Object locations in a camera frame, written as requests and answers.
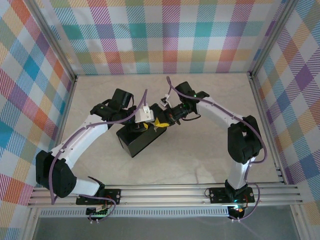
metal bar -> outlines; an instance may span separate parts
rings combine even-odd
[[[73,100],[74,95],[75,95],[76,86],[77,86],[77,80],[72,83],[70,94],[69,94],[69,98],[68,98],[68,101],[67,101],[66,106],[65,106],[65,110],[64,110],[64,113],[63,113],[63,116],[62,116],[62,121],[60,123],[60,127],[59,127],[59,130],[58,130],[57,138],[56,138],[56,141],[55,141],[55,146],[57,146],[57,145],[59,145],[61,143],[62,136],[63,136],[64,131],[65,131],[65,127],[66,127],[69,111],[70,111],[70,108],[71,108],[72,100]]]
[[[32,240],[34,238],[40,213],[41,213],[41,209],[39,208],[30,209],[30,211],[27,213],[28,218],[27,218],[25,227],[22,228],[22,231],[19,235],[19,240]]]
[[[50,0],[41,0],[42,4],[44,6],[44,9],[46,13],[49,15],[50,22],[55,26],[55,30],[58,32],[61,42],[63,44],[63,50],[65,53],[68,53],[69,56],[72,58],[72,66],[76,74],[84,74],[84,70],[79,62],[79,59],[74,51],[74,48],[72,47],[68,36],[62,26],[62,23],[60,22],[56,11],[54,7],[52,6]]]
[[[262,28],[260,30],[260,34],[257,36],[255,43],[253,44],[252,48],[251,48],[251,53],[248,57],[248,59],[246,60],[246,63],[244,65],[243,68],[243,72],[246,73],[247,71],[250,70],[250,66],[255,58],[255,55],[266,35],[266,32],[268,31],[268,28],[274,18],[274,15],[276,14],[280,4],[281,4],[282,0],[274,0],[273,3],[271,4],[270,10],[268,11],[268,14],[264,20],[264,23],[262,25]]]
[[[302,198],[295,185],[260,183],[260,204],[291,205],[301,204]],[[121,189],[121,202],[117,208],[128,207],[208,207],[208,206],[234,206],[235,203],[211,204],[205,197],[205,190],[211,187],[222,187],[223,184],[177,184],[177,185],[113,185],[108,189]],[[254,186],[253,193],[257,199],[258,190]],[[31,208],[83,208],[76,205],[76,195],[58,198],[55,205],[51,205],[50,193],[45,188],[35,188],[29,201]]]
[[[284,180],[284,178],[283,178],[283,173],[282,173],[281,168],[278,167],[278,166],[276,166],[276,167],[275,167],[275,170],[276,170],[276,174],[278,175],[279,182],[285,184],[285,180]]]
[[[61,65],[63,66],[64,70],[68,73],[68,75],[70,76],[72,81],[75,81],[76,74],[73,71],[66,55],[64,54],[64,51],[62,51],[54,33],[52,32],[51,28],[48,26],[48,23],[47,23],[46,19],[44,18],[38,5],[35,3],[34,0],[24,0],[24,3],[28,7],[28,9],[31,12],[32,16],[34,17],[36,23],[39,25],[41,32],[45,36],[45,38],[48,41],[49,45],[51,46],[53,52],[56,54],[58,60],[60,61]]]
[[[253,98],[256,104],[256,107],[258,109],[258,113],[262,122],[262,127],[264,129],[265,132],[265,137],[267,140],[267,143],[269,145],[269,149],[272,155],[272,159],[274,161],[274,165],[276,168],[279,168],[281,171],[281,176],[282,176],[282,180],[284,181],[284,183],[288,184],[288,179],[287,176],[285,174],[285,169],[284,166],[282,165],[281,161],[280,161],[280,156],[277,150],[277,146],[276,146],[276,142],[274,140],[273,134],[272,134],[272,130],[271,130],[271,126],[270,123],[268,122],[268,118],[267,118],[267,114],[266,111],[264,109],[264,106],[262,104],[262,99],[261,96],[258,93],[258,89],[256,86],[256,83],[253,79],[253,77],[251,76],[250,73],[247,73],[248,76],[248,80],[249,80],[249,84],[252,90],[252,94],[253,94]]]
[[[303,240],[317,239],[315,236],[315,232],[311,228],[308,217],[306,216],[304,206],[292,205],[291,210],[300,238]]]
[[[285,3],[283,11],[276,22],[274,28],[271,31],[271,34],[266,42],[265,47],[263,48],[261,54],[259,55],[256,64],[252,70],[252,75],[256,76],[261,67],[263,66],[265,60],[267,59],[272,47],[274,46],[275,42],[277,41],[281,31],[285,27],[287,20],[289,19],[291,13],[295,9],[299,0],[288,0]]]

metal frame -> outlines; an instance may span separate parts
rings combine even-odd
[[[262,126],[266,135],[270,152],[274,161],[274,166],[278,171],[281,172],[281,174],[278,173],[278,177],[280,177],[281,175],[283,182],[286,183],[286,186],[290,186],[290,185],[287,185],[289,184],[289,181],[285,174],[284,166],[280,161],[279,152],[277,151],[277,146],[273,138],[271,126],[267,121],[267,115],[262,104],[262,99],[258,94],[258,89],[255,83],[255,79],[252,73],[250,72],[247,73],[247,76],[248,76],[249,84],[253,93],[253,97],[254,97],[257,109],[258,109],[258,113],[261,118]],[[310,224],[307,224],[309,221],[308,221],[304,206],[300,204],[291,204],[291,211],[292,211],[293,219],[295,221],[295,225],[297,227],[300,238],[303,240],[316,239],[316,236],[314,236],[314,231],[309,227]]]
[[[285,27],[291,13],[295,9],[298,2],[299,2],[299,0],[287,0],[286,1],[285,6],[283,7],[283,11],[282,11],[279,19],[276,21],[275,27],[271,30],[270,36],[269,36],[262,52],[260,53],[258,59],[256,60],[254,68],[251,71],[253,77],[255,77],[257,75],[257,73],[259,72],[259,70],[263,66],[272,47],[274,46],[275,42],[277,41],[279,35],[282,32],[282,29]]]
[[[258,183],[261,191],[260,206],[295,205],[302,203],[298,187],[278,182]],[[205,196],[208,188],[223,188],[223,183],[215,184],[139,184],[139,185],[108,185],[108,189],[121,189],[121,200],[117,208],[146,207],[208,207],[235,206],[235,203],[210,203]],[[252,186],[257,199],[258,190]],[[30,208],[65,208],[93,207],[92,205],[76,205],[77,196],[71,194],[58,198],[51,205],[50,192],[45,188],[35,188],[29,201]]]
[[[62,66],[69,74],[73,81],[73,85],[70,91],[69,99],[66,105],[66,109],[61,121],[61,125],[58,132],[58,137],[56,140],[56,145],[60,143],[62,139],[62,135],[65,129],[66,121],[68,118],[69,110],[71,107],[72,99],[74,96],[75,88],[77,85],[77,76],[73,71],[68,59],[66,58],[61,46],[59,45],[55,35],[51,31],[48,23],[46,22],[42,12],[40,11],[38,5],[35,3],[34,0],[25,0],[27,7],[29,8],[31,14],[35,18],[36,22],[40,26],[41,31],[43,32],[44,36],[46,37],[47,41],[49,42],[50,46],[52,47],[53,51],[57,55],[59,61],[61,62]],[[276,23],[275,28],[273,29],[268,42],[264,48],[264,51],[260,54],[256,65],[252,70],[252,74],[248,75],[250,87],[253,93],[253,97],[255,103],[258,108],[258,112],[262,121],[262,125],[266,134],[266,138],[268,144],[270,146],[270,151],[272,154],[272,158],[274,160],[275,169],[277,171],[277,175],[279,178],[279,182],[269,182],[269,183],[258,183],[261,189],[261,202],[259,206],[279,206],[279,205],[291,205],[293,216],[300,234],[300,237],[304,240],[313,239],[314,236],[311,235],[310,229],[305,224],[306,215],[304,212],[303,207],[301,204],[303,203],[302,196],[300,196],[299,189],[296,185],[287,185],[288,183],[284,168],[281,164],[280,157],[272,137],[272,132],[270,125],[267,121],[265,111],[263,109],[262,100],[258,94],[257,87],[255,85],[254,80],[251,76],[256,76],[259,70],[261,69],[264,61],[266,60],[272,46],[274,45],[275,41],[277,40],[281,30],[285,26],[289,16],[291,15],[292,11],[294,10],[298,0],[288,0],[286,2],[286,6],[284,7],[283,13],[280,16],[279,20]],[[121,189],[121,202],[117,205],[117,210],[113,214],[112,217],[123,217],[122,210],[126,210],[126,214],[128,211],[131,211],[135,215],[135,210],[144,209],[158,211],[159,209],[198,209],[202,210],[200,213],[190,213],[193,216],[203,213],[203,210],[206,211],[214,211],[214,213],[219,213],[221,209],[224,209],[226,206],[232,205],[229,204],[211,204],[209,198],[205,197],[205,190],[211,187],[224,187],[223,183],[208,183],[208,184],[161,184],[161,185],[154,185],[154,184],[139,184],[139,185],[108,185],[109,188],[117,188]],[[255,194],[255,198],[257,199],[257,188],[253,186],[253,192]],[[41,217],[45,217],[45,212],[47,216],[50,217],[61,217],[66,216],[65,211],[59,211],[63,209],[71,210],[81,210],[72,211],[72,214],[68,212],[68,216],[76,216],[82,217],[84,215],[84,208],[86,206],[79,206],[76,205],[76,195],[71,195],[65,198],[59,198],[56,201],[55,205],[51,205],[50,193],[45,188],[35,188],[31,199],[29,201],[28,210],[26,211],[25,219],[27,219],[25,228],[21,231],[20,239],[31,240],[33,238],[34,232],[36,230],[37,221]]]
[[[49,45],[51,46],[54,53],[57,55],[58,60],[61,62],[64,70],[68,73],[72,81],[76,81],[77,75],[73,71],[64,51],[60,47],[58,40],[56,39],[54,33],[52,32],[51,28],[49,27],[46,19],[44,18],[43,14],[41,13],[38,5],[34,2],[34,0],[25,0],[24,3],[28,7],[29,11],[31,12],[32,16],[34,17],[36,23],[39,25],[41,32],[45,36],[46,40],[48,41]]]

aluminum rail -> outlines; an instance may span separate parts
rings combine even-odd
[[[36,23],[39,25],[41,32],[45,36],[53,52],[56,54],[60,63],[64,67],[64,70],[67,72],[73,82],[76,81],[77,75],[72,69],[64,51],[62,50],[57,38],[55,37],[55,34],[52,32],[40,8],[38,7],[38,4],[35,2],[35,0],[25,0],[24,3],[28,7]]]
[[[302,204],[298,187],[279,183],[257,183],[260,188],[260,206]],[[121,189],[120,204],[117,208],[149,207],[208,207],[234,206],[235,203],[210,203],[205,196],[207,188],[223,188],[224,184],[160,184],[160,185],[110,185],[108,189]],[[253,185],[255,199],[258,190]],[[45,188],[35,188],[29,200],[29,208],[97,207],[98,205],[76,205],[77,196],[58,198],[51,205],[50,192]]]

wire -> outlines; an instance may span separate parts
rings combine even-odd
[[[248,207],[248,197],[247,197],[247,195],[244,195],[244,198],[246,200],[245,208],[247,208]]]
[[[208,189],[209,189],[209,188],[207,188],[206,190],[204,190],[204,195],[209,199],[210,196],[208,196],[208,195],[206,194],[206,192],[207,192]]]
[[[147,92],[148,90],[146,89],[144,91],[144,94],[141,98],[140,103],[138,104],[138,106],[136,107],[136,110],[133,111],[133,113],[131,113],[129,116],[127,116],[124,119],[121,120],[117,120],[117,121],[104,121],[104,122],[97,122],[97,123],[92,123],[92,124],[88,124],[86,127],[82,127],[79,128],[74,134],[72,134],[69,139],[62,145],[61,149],[57,152],[57,154],[55,155],[51,165],[50,165],[50,169],[49,169],[49,191],[50,191],[50,197],[51,197],[51,204],[54,205],[56,200],[57,200],[57,195],[54,196],[54,187],[53,187],[53,171],[54,171],[54,166],[57,162],[57,160],[59,159],[60,154],[62,153],[61,150],[64,150],[67,148],[68,144],[71,143],[71,141],[82,131],[86,130],[87,128],[90,127],[95,127],[95,126],[99,126],[99,125],[106,125],[106,124],[120,124],[123,123],[125,121],[128,121],[129,119],[131,119],[140,109],[140,107],[142,106],[143,102],[144,104],[146,104],[146,99],[147,99]]]
[[[112,202],[110,203],[110,207],[108,207],[107,200],[105,200],[105,206],[107,207],[107,209],[110,209],[112,206]]]
[[[244,220],[244,219],[247,219],[248,217],[250,217],[250,216],[254,213],[254,211],[257,209],[258,204],[259,204],[259,202],[260,202],[260,197],[261,197],[260,187],[258,186],[258,184],[254,183],[254,182],[248,182],[248,184],[249,184],[249,185],[255,185],[255,186],[256,186],[256,189],[258,190],[258,199],[256,200],[255,205],[254,205],[252,211],[249,212],[246,216],[240,218],[239,220]]]
[[[201,115],[200,114],[197,114],[198,116],[194,117],[194,118],[189,118],[189,119],[186,119],[186,118],[181,118],[182,121],[186,121],[186,122],[189,122],[189,121],[193,121],[193,120],[196,120],[196,119],[199,119],[201,118]]]
[[[100,196],[89,196],[89,195],[80,195],[84,198],[89,198],[89,199],[99,199],[99,200],[106,200],[106,201],[111,201],[113,203],[113,208],[112,210],[103,218],[101,218],[100,220],[97,220],[96,222],[99,223],[99,222],[103,222],[104,220],[106,220],[113,212],[114,210],[116,209],[116,201],[113,200],[112,198],[108,198],[108,197],[100,197]],[[91,216],[92,216],[92,213],[89,214],[89,220],[92,221],[91,219]]]

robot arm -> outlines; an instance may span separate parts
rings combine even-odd
[[[105,185],[92,177],[81,179],[76,177],[72,168],[81,154],[103,133],[112,127],[108,123],[134,123],[135,117],[144,118],[144,111],[136,110],[136,106],[128,109],[133,95],[121,89],[116,89],[112,99],[108,99],[94,106],[84,123],[65,141],[50,152],[40,151],[36,156],[36,181],[50,189],[50,168],[56,158],[52,171],[52,189],[60,198],[69,194],[103,197]],[[144,108],[150,117],[153,114],[147,106]]]
[[[225,194],[227,194],[228,199],[233,202],[234,199],[241,196],[247,189],[246,173],[250,162],[255,160],[255,157],[262,148],[260,141],[242,122],[221,110],[221,106],[207,93],[203,91],[195,93],[187,82],[179,84],[176,90],[187,96],[197,97],[207,101],[203,102],[180,96],[182,103],[175,107],[166,104],[167,108],[163,110],[155,103],[150,107],[151,110],[148,107],[139,109],[134,117],[122,123],[125,126],[118,132],[125,131],[125,134],[118,134],[117,132],[122,146],[129,144],[125,136],[129,136],[130,141],[138,141],[139,139],[142,143],[134,144],[135,148],[141,146],[138,151],[135,149],[135,154],[138,154],[139,151],[143,150],[163,133],[155,134],[156,132],[160,132],[159,130],[156,131],[156,128],[166,129],[175,123],[180,124],[180,119],[184,119],[190,113],[196,113],[209,118],[228,132],[228,152],[234,160],[234,163],[230,175],[225,181]],[[57,156],[60,151],[61,153],[59,154],[58,161],[54,164],[52,174],[53,192],[60,198],[64,198],[69,194],[105,197],[105,185],[103,183],[91,177],[88,179],[77,178],[73,175],[72,168],[80,155],[93,141],[112,126],[112,124],[102,124],[103,122],[124,119],[136,110],[136,106],[124,109],[128,107],[132,97],[133,95],[131,93],[117,89],[112,99],[96,105],[90,111],[91,114],[77,129],[77,131],[82,129],[81,132],[72,139],[66,139],[66,141],[69,141],[67,147],[62,149],[66,143],[64,141],[53,148],[51,152],[41,151],[36,156],[36,181],[49,189],[49,169],[55,156]],[[247,122],[260,134],[257,121],[254,117],[242,117],[237,114],[234,114],[234,116]]]

